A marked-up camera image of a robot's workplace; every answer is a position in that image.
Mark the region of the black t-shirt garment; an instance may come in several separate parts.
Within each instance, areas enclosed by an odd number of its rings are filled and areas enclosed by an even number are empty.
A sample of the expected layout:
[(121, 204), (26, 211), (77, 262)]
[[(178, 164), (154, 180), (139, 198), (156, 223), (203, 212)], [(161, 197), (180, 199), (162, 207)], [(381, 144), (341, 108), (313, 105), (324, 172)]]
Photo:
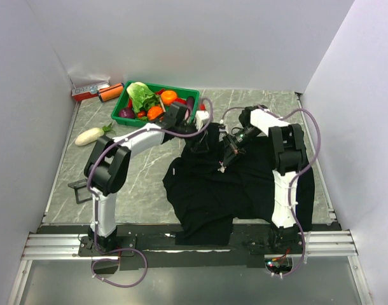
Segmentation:
[(176, 234), (178, 245), (225, 246), (234, 218), (272, 220), (274, 176), (268, 139), (252, 139), (244, 155), (221, 173), (224, 147), (219, 128), (212, 123), (207, 131), (199, 152), (187, 143), (163, 178), (167, 200), (182, 227)]

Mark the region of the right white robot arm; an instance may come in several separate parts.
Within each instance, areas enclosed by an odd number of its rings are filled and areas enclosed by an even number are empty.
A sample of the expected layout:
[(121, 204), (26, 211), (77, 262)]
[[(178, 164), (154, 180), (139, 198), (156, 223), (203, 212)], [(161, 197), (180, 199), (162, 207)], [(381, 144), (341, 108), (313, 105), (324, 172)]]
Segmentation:
[(296, 217), (296, 189), (307, 162), (304, 133), (299, 124), (290, 124), (261, 105), (243, 108), (239, 121), (242, 129), (223, 137), (224, 156), (219, 171), (223, 173), (243, 155), (245, 145), (259, 134), (267, 136), (274, 177), (274, 210), (267, 242), (273, 252), (283, 253), (303, 242)]

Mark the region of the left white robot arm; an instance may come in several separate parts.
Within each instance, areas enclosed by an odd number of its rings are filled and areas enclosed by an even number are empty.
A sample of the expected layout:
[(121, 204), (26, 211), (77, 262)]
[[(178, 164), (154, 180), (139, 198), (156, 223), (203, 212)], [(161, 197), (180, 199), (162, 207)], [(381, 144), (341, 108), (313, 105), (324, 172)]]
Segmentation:
[(192, 123), (186, 118), (188, 106), (177, 102), (138, 130), (115, 139), (102, 136), (97, 140), (84, 174), (93, 201), (93, 220), (88, 235), (98, 253), (116, 252), (116, 197), (126, 182), (132, 158), (174, 137), (192, 139), (203, 134), (214, 112), (212, 102), (208, 98), (205, 101), (209, 104), (208, 110), (197, 111)]

